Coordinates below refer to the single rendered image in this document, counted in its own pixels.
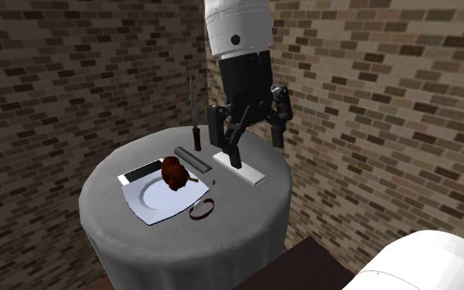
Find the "dark red apple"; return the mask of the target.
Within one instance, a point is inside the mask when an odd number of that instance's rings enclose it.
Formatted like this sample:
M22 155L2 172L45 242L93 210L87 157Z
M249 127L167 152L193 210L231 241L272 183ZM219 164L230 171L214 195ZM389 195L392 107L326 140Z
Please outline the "dark red apple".
M199 181L190 176L189 172L180 164L177 157L165 157L162 161L161 171L162 179L173 191L185 187L188 181Z

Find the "black and white tablet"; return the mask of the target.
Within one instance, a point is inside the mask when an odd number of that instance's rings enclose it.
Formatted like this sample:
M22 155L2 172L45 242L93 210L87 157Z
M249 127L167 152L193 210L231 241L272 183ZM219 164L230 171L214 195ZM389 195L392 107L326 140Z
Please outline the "black and white tablet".
M122 185L130 184L136 180L143 178L144 176L151 175L152 173L161 170L162 162L162 159L157 159L156 161L152 161L146 165L135 168L122 175L118 175L117 179Z

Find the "grey cylinder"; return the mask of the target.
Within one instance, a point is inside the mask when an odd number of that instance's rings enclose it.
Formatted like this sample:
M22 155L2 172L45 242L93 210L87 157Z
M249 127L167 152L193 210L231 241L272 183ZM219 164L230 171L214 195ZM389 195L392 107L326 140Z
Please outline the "grey cylinder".
M186 161L188 164L190 164L192 167L194 167L197 171L200 173L206 173L210 170L212 170L212 167L209 166L207 163L204 161L200 160L198 157L193 155L192 153L188 152L185 150L183 147L176 147L174 149L174 153Z

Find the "round table with grey cloth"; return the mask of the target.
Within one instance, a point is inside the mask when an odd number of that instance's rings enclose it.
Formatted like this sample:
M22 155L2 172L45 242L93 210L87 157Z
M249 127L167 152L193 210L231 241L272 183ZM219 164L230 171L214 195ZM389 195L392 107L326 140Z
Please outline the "round table with grey cloth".
M284 251L291 171L271 142L244 133L241 159L265 175L256 187L213 159L201 135L197 156L212 167L197 179L206 204L149 226L129 208L117 179L127 171L194 148L189 127L164 129L115 149L79 196L80 222L115 290L232 290Z

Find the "white square plate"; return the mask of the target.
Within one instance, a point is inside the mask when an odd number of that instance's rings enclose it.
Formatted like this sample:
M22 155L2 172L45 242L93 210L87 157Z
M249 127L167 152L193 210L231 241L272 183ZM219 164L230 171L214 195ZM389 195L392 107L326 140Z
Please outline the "white square plate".
M119 175L118 180L130 209L149 226L183 212L209 191L201 181L188 181L185 187L173 191L160 170L135 181L129 181L125 175Z

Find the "white flat bar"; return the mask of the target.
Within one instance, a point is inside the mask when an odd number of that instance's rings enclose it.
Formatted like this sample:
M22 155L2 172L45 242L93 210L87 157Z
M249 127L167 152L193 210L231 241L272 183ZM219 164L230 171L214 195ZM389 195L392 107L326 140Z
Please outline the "white flat bar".
M253 167L247 165L243 161L241 162L241 168L237 169L233 167L229 160L229 156L224 152L216 153L215 155L213 155L213 159L220 165L224 166L227 170L243 179L246 183L250 184L251 186L256 187L265 180L264 174L254 169Z

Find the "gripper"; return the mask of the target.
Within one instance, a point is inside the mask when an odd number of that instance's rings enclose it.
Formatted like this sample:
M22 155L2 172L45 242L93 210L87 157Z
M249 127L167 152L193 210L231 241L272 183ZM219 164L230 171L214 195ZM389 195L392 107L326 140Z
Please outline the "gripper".
M218 65L228 106L209 107L209 141L228 155L232 167L241 169L238 143L249 122L265 119L271 125L273 146L284 148L292 105L288 88L273 85L269 50L221 59ZM275 108L268 114L269 101Z

